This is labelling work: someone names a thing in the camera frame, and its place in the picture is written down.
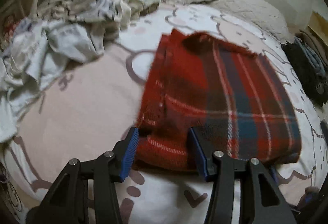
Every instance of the red plaid garment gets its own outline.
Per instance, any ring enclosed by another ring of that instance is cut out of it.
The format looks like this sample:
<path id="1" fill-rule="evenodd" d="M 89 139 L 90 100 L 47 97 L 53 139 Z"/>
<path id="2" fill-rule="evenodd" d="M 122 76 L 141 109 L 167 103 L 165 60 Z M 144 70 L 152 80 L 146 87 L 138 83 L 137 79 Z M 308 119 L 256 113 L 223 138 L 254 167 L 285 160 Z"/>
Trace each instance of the red plaid garment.
<path id="1" fill-rule="evenodd" d="M 233 158 L 295 163 L 301 135 L 293 106 L 263 55 L 213 38 L 172 30 L 162 35 L 137 126 L 148 131 L 136 160 L 172 170 L 195 168 L 186 147 L 192 126 Z"/>

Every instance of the white bedding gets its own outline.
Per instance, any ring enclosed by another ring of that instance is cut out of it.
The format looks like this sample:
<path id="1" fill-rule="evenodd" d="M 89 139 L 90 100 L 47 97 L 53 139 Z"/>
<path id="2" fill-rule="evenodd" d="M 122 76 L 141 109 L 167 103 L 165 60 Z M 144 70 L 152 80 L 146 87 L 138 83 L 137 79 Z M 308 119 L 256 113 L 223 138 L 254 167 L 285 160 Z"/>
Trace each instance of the white bedding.
<path id="1" fill-rule="evenodd" d="M 121 32 L 116 43 L 107 45 L 102 58 L 68 70 L 27 113 L 19 136 L 1 156 L 25 193 L 22 200 L 29 196 L 40 201 L 71 158 L 96 158 L 120 140 L 138 113 L 160 36 L 173 27 L 184 33 L 205 30 L 239 45 L 247 43 L 246 38 L 263 42 L 249 47 L 264 53 L 274 66 L 295 107 L 302 137 L 300 160 L 278 168 L 280 189 L 288 202 L 297 204 L 306 187 L 322 186 L 328 162 L 320 119 L 279 42 L 252 24 L 211 7 L 161 4 L 156 12 Z M 195 175 L 135 170 L 116 185 L 125 224 L 203 223 L 211 189 L 211 183 Z M 27 198 L 23 202 L 29 207 Z"/>

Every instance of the folded plaid cloth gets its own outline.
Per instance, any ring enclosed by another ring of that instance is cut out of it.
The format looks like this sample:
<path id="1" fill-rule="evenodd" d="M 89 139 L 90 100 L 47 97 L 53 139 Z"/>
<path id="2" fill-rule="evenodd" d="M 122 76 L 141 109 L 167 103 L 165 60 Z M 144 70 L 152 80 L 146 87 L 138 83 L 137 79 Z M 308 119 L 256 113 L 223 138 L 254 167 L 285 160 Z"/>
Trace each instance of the folded plaid cloth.
<path id="1" fill-rule="evenodd" d="M 233 158 L 297 162 L 301 135 L 294 109 L 267 58 L 206 33 L 162 35 L 142 98 L 137 126 L 147 131 L 136 159 L 191 170 L 192 126 Z"/>

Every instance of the bed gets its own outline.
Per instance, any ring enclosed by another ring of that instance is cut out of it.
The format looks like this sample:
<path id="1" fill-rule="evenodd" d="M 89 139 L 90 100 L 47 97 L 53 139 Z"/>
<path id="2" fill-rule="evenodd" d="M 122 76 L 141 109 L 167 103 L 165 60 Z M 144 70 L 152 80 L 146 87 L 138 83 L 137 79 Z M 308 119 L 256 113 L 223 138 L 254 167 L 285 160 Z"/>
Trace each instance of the bed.
<path id="1" fill-rule="evenodd" d="M 293 205 L 307 187 L 321 188 L 328 156 L 320 120 L 327 119 L 328 111 L 316 109 L 304 94 L 279 40 L 226 8 L 161 3 L 108 43 L 101 58 L 82 66 L 70 63 L 24 116 L 19 134 L 2 145 L 1 162 L 22 203 L 15 209 L 20 223 L 43 199 L 68 160 L 94 159 L 124 137 L 138 114 L 160 36 L 172 28 L 184 33 L 206 31 L 268 57 L 295 108 L 302 137 L 299 161 L 277 168 L 279 188 Z M 124 183 L 116 185 L 125 224 L 203 223 L 211 190 L 212 183 L 203 182 L 195 173 L 153 169 L 133 169 Z M 94 223 L 91 182 L 89 193 Z M 236 209 L 239 199 L 236 184 Z M 234 223 L 238 212 L 234 211 Z"/>

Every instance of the cartoon print bedding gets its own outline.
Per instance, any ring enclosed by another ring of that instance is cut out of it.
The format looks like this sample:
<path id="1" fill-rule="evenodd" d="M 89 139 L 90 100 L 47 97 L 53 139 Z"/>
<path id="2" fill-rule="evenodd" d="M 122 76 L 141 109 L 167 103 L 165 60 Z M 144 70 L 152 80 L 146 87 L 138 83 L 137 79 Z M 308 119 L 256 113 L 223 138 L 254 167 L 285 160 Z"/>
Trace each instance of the cartoon print bedding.
<path id="1" fill-rule="evenodd" d="M 42 200 L 68 160 L 98 157 L 133 125 L 161 34 L 172 28 L 186 34 L 206 31 L 268 57 L 290 97 L 302 139 L 299 161 L 278 168 L 279 187 L 296 205 L 306 187 L 322 186 L 328 161 L 320 118 L 326 118 L 328 111 L 316 112 L 280 43 L 210 7 L 161 4 L 121 32 L 115 43 L 105 47 L 103 57 L 66 70 L 22 120 L 19 135 L 3 149 L 1 162 L 20 187 L 26 209 Z M 116 189 L 124 224 L 198 224 L 204 222 L 212 184 L 195 174 L 132 170 Z M 239 198 L 236 190 L 236 205 Z"/>

